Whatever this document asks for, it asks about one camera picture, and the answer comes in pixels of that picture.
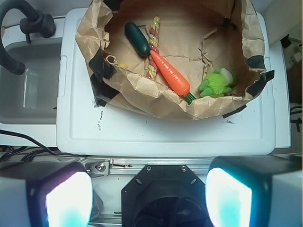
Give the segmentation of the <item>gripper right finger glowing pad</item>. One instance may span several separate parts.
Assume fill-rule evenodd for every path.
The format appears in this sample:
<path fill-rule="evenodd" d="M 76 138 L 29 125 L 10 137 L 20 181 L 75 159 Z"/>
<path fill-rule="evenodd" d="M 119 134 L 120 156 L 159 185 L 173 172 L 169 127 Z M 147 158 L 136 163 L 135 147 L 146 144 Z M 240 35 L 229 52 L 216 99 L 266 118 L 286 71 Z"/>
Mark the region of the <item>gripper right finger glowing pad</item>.
<path fill-rule="evenodd" d="M 218 156 L 205 182 L 216 227 L 301 227 L 301 155 Z"/>

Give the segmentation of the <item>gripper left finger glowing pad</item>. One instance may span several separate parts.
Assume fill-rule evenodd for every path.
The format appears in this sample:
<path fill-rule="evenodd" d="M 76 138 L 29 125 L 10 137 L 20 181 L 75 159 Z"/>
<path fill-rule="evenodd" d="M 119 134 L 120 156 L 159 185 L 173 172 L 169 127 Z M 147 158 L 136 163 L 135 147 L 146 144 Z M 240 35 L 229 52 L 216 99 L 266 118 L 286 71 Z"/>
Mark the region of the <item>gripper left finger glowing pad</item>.
<path fill-rule="evenodd" d="M 92 179 L 79 162 L 0 165 L 2 227 L 86 227 L 92 204 Z"/>

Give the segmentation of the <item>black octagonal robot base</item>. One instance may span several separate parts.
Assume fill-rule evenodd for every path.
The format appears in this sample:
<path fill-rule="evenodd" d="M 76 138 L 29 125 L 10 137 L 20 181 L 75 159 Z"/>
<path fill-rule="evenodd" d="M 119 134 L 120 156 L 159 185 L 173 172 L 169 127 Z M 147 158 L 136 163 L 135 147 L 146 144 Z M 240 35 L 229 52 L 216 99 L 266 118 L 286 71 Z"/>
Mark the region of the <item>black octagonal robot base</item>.
<path fill-rule="evenodd" d="M 124 227 L 211 227 L 205 183 L 187 165 L 146 165 L 121 190 Z"/>

